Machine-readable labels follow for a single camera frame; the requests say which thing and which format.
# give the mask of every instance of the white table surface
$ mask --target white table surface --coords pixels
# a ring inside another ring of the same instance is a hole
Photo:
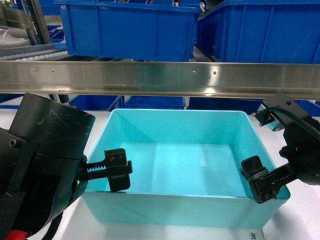
[[[0,127],[8,129],[17,110],[0,109]],[[89,111],[96,116],[84,153],[88,156],[106,124],[110,112]],[[287,163],[279,150],[286,145],[283,131],[272,132],[259,127],[250,116],[255,129],[277,167]],[[263,228],[268,240],[318,240],[320,238],[320,186],[307,185],[295,180],[287,185],[291,198],[280,207]],[[46,226],[30,240],[40,240]],[[64,211],[62,222],[54,239],[62,240],[250,240],[249,229],[212,227],[163,226],[98,222],[80,197]]]

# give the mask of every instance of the black cylindrical housing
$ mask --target black cylindrical housing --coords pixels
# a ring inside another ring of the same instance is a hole
[[[40,143],[40,154],[80,159],[94,121],[94,116],[77,108],[26,93],[9,132]]]

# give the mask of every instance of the blue storage bin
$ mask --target blue storage bin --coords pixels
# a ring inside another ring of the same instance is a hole
[[[148,4],[149,0],[129,0],[128,2],[131,4]]]
[[[256,112],[261,104],[261,99],[237,99],[219,97],[190,97],[190,110],[237,110],[246,114]]]
[[[184,97],[174,96],[131,96],[125,103],[125,109],[184,109]]]
[[[317,102],[314,103],[309,100],[295,100],[295,102],[312,117],[320,117],[320,106]]]
[[[83,111],[112,111],[123,108],[124,102],[124,96],[79,95],[69,101],[69,104]]]
[[[0,103],[16,99],[19,97],[22,97],[23,94],[6,94],[6,93],[0,93]]]
[[[59,5],[53,4],[52,0],[40,0],[43,15],[58,16],[60,15]]]
[[[200,9],[172,5],[54,0],[71,55],[187,62]]]
[[[173,0],[153,0],[153,4],[173,4]]]
[[[218,62],[320,63],[320,1],[225,0],[198,22],[199,48]]]
[[[53,43],[60,43],[65,38],[65,33],[61,25],[48,25],[48,31]]]
[[[83,199],[100,222],[261,229],[290,197],[258,204],[239,172],[254,155],[275,168],[248,116],[240,111],[114,110],[89,162],[123,148],[131,187],[110,193],[91,180]]]
[[[199,8],[201,0],[179,0],[179,5],[182,7]]]

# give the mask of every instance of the cyan plastic bin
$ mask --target cyan plastic bin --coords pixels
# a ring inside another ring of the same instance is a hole
[[[83,111],[112,111],[123,108],[124,102],[124,96],[79,95],[72,99],[69,104]]]
[[[320,63],[320,1],[225,0],[200,18],[198,47],[218,62]]]
[[[124,148],[131,187],[110,193],[91,180],[83,198],[100,222],[261,229],[290,197],[258,204],[241,176],[241,161],[258,155],[275,168],[241,111],[115,109],[89,162]]]
[[[193,56],[200,9],[110,0],[60,4],[71,55],[187,62]]]
[[[125,103],[126,109],[184,109],[184,97],[175,96],[131,96]]]
[[[219,97],[190,97],[190,110],[234,110],[252,114],[258,110],[261,99],[237,99]]]

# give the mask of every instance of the metal frame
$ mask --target metal frame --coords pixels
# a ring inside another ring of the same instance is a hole
[[[0,61],[0,93],[320,99],[320,64]]]

